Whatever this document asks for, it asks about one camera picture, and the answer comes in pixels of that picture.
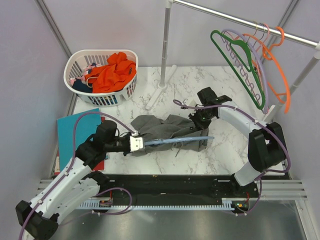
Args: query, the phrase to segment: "marble table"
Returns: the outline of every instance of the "marble table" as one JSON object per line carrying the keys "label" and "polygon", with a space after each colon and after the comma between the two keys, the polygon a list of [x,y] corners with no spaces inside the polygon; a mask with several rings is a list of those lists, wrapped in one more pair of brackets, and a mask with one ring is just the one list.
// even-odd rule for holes
{"label": "marble table", "polygon": [[[137,71],[136,90],[129,101],[119,106],[101,107],[103,113],[110,114],[126,125],[139,115],[155,115],[166,119],[175,114],[187,118],[189,111],[180,109],[173,99],[183,101],[193,97],[198,100],[197,92],[211,87],[218,96],[227,95],[247,113],[263,118],[246,90],[229,66],[178,67],[171,78],[167,90],[159,97],[151,110],[146,110],[153,92],[160,79],[160,67],[140,67]],[[89,103],[77,99],[74,113],[94,109]],[[125,131],[118,125],[120,133]],[[145,156],[123,156],[122,153],[110,153],[110,159],[105,161],[106,174],[168,174],[168,175],[229,175],[238,171],[247,161],[248,141],[237,129],[229,123],[214,119],[209,126],[209,136],[206,149],[196,152],[172,148],[168,151],[152,152]],[[283,170],[283,165],[274,167]]]}

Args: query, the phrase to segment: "laundry basket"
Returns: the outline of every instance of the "laundry basket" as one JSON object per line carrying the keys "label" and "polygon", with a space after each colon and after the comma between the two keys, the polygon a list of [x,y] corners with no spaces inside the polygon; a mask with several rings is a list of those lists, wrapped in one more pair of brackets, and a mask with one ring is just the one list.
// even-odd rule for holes
{"label": "laundry basket", "polygon": [[72,92],[76,93],[83,101],[99,107],[112,107],[120,105],[123,100],[129,100],[135,92],[137,85],[137,74],[120,91],[109,93],[86,93],[77,91],[70,85],[70,78],[80,77],[83,70],[90,64],[96,63],[107,65],[107,59],[114,53],[123,52],[128,60],[135,62],[138,71],[138,56],[130,50],[81,50],[73,54],[64,68],[64,84]]}

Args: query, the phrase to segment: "orange cloth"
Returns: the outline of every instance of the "orange cloth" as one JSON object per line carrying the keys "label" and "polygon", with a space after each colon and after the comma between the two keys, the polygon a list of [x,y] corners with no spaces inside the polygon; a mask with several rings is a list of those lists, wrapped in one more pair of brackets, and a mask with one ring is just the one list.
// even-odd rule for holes
{"label": "orange cloth", "polygon": [[85,75],[85,80],[92,84],[92,93],[112,93],[122,90],[136,75],[136,63],[127,59],[124,52],[112,54],[107,59],[108,65],[92,69]]}

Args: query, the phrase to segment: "green hanger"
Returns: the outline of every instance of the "green hanger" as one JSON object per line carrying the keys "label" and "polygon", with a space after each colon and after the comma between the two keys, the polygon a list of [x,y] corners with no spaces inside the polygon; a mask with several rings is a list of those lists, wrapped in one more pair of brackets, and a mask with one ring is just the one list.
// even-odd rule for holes
{"label": "green hanger", "polygon": [[[256,100],[256,98],[254,97],[254,95],[252,94],[252,92],[250,91],[250,89],[248,88],[247,84],[245,83],[245,81],[241,78],[241,76],[239,75],[239,73],[237,72],[237,70],[235,69],[235,67],[233,66],[233,64],[230,62],[229,58],[225,55],[224,51],[222,51],[222,49],[219,47],[219,45],[216,43],[216,41],[213,38],[214,34],[218,34],[220,35],[222,38],[226,39],[227,41],[229,41],[230,43],[230,48],[232,49],[232,51],[235,53],[235,55],[237,56],[237,58],[240,60],[240,62],[242,63],[242,65],[245,67],[245,69],[249,72],[252,73],[255,83],[258,86],[258,89],[260,91],[261,94],[261,104],[259,104],[259,102]],[[232,68],[233,72],[235,73],[235,75],[238,77],[238,79],[240,80],[240,82],[242,83],[242,85],[244,86],[245,90],[247,91],[247,93],[249,94],[249,96],[251,97],[252,101],[254,102],[255,106],[259,109],[262,110],[265,106],[265,93],[262,90],[262,86],[260,84],[259,78],[255,72],[255,68],[252,65],[252,57],[251,57],[251,51],[250,48],[248,47],[248,44],[242,40],[233,40],[230,37],[224,35],[223,33],[219,32],[218,30],[214,30],[211,32],[210,35],[211,41],[214,43],[214,45],[216,46],[216,48],[219,50],[219,52],[222,54],[222,56],[224,57],[224,59],[227,61],[227,63],[230,65],[230,67]],[[245,62],[241,59],[241,57],[239,56],[239,54],[235,51],[235,49],[233,48],[233,45],[238,45],[240,46],[245,55],[246,58],[248,60],[248,65],[247,66],[245,64]]]}

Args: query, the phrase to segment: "gray fabric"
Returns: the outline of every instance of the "gray fabric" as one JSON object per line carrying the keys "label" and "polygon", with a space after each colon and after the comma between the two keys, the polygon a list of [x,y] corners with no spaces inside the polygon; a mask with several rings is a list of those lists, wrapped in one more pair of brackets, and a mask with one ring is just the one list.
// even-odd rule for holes
{"label": "gray fabric", "polygon": [[[131,125],[139,131],[145,142],[156,139],[208,136],[209,132],[208,129],[197,130],[190,119],[177,115],[169,115],[166,120],[154,115],[140,115],[131,122]],[[142,156],[155,151],[166,151],[172,147],[199,152],[207,147],[207,140],[146,146],[145,149],[135,151],[132,155]]]}

